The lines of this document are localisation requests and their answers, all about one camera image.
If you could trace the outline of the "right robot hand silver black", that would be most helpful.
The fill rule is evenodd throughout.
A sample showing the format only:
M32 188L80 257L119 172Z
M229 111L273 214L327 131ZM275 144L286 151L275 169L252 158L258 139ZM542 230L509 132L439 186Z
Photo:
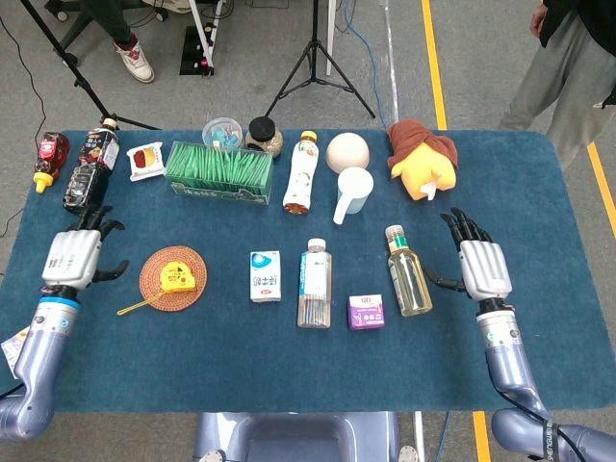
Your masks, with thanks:
M511 310L505 300L512 283L501 246L459 208L452 207L440 217L449 228L462 278L446 278L424 267L427 279L437 287L465 293L480 306L481 313Z

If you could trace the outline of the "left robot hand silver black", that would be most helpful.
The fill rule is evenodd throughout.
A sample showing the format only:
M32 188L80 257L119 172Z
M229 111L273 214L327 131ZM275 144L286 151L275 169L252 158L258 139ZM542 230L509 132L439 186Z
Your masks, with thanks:
M41 275L44 293L79 293L91 283L115 280L127 270L128 260L121 261L112 270L97 267L102 244L109 233L114 229L124 230L119 220L102 221L112 210L110 205L89 206L54 237Z

